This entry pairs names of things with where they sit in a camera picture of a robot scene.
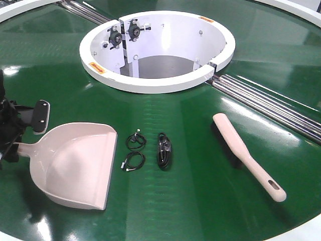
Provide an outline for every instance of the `circular white housing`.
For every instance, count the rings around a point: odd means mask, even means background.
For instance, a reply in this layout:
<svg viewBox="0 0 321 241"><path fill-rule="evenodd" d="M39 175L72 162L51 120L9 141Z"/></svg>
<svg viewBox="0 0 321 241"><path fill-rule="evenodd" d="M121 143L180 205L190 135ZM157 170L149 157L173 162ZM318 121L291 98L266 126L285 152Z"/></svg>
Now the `circular white housing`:
<svg viewBox="0 0 321 241"><path fill-rule="evenodd" d="M138 37L133 36L133 28ZM136 93L169 93L199 85L224 68L234 50L235 39L221 24L173 11L121 17L93 29L80 44L83 66L92 77L113 88ZM139 60L152 56L180 57L193 65L188 73L174 77L140 78ZM125 65L128 76L120 74Z"/></svg>

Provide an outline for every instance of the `dustpan handle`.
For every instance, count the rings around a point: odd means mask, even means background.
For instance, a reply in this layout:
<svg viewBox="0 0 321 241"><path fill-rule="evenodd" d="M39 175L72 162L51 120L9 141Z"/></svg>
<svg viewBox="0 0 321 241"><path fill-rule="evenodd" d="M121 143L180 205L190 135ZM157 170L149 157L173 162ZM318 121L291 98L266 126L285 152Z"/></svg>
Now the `dustpan handle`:
<svg viewBox="0 0 321 241"><path fill-rule="evenodd" d="M15 143L18 144L18 154L22 157L30 157L35 152L35 144Z"/></svg>

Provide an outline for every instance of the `orange label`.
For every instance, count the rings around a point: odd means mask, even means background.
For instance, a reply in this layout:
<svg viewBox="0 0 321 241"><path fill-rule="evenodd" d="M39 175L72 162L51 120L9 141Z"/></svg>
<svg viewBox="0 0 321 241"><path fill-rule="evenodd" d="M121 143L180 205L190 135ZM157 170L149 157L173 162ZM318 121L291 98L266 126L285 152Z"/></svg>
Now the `orange label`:
<svg viewBox="0 0 321 241"><path fill-rule="evenodd" d="M96 64L95 62L91 62L91 63L89 63L89 65L90 65L91 67L93 67L99 74L103 74L103 73L106 72L101 66L99 66L99 65Z"/></svg>
<svg viewBox="0 0 321 241"><path fill-rule="evenodd" d="M206 18L206 17L203 17L203 16L200 16L199 19L203 19L203 20L205 20L205 21L207 21L209 23L213 23L214 22L214 20Z"/></svg>

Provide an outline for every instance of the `screw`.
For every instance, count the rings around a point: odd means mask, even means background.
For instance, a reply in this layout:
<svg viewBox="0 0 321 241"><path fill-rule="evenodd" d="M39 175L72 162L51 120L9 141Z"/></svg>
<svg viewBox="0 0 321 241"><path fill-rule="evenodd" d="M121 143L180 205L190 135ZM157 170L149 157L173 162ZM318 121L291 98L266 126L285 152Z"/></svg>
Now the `screw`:
<svg viewBox="0 0 321 241"><path fill-rule="evenodd" d="M122 37L121 37L121 36L116 36L115 42L118 43L118 44L120 44L121 41L122 41Z"/></svg>
<svg viewBox="0 0 321 241"><path fill-rule="evenodd" d="M140 30L139 29L134 29L132 31L132 34L137 37L140 34Z"/></svg>

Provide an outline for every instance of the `dustpan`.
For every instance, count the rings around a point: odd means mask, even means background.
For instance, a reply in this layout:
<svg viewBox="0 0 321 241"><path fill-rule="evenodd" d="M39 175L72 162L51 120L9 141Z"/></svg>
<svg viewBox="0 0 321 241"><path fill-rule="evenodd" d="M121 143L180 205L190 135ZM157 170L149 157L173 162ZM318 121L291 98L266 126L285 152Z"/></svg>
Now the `dustpan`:
<svg viewBox="0 0 321 241"><path fill-rule="evenodd" d="M117 132L96 123L68 123L37 143L19 144L30 157L33 182L52 201L82 209L106 208Z"/></svg>

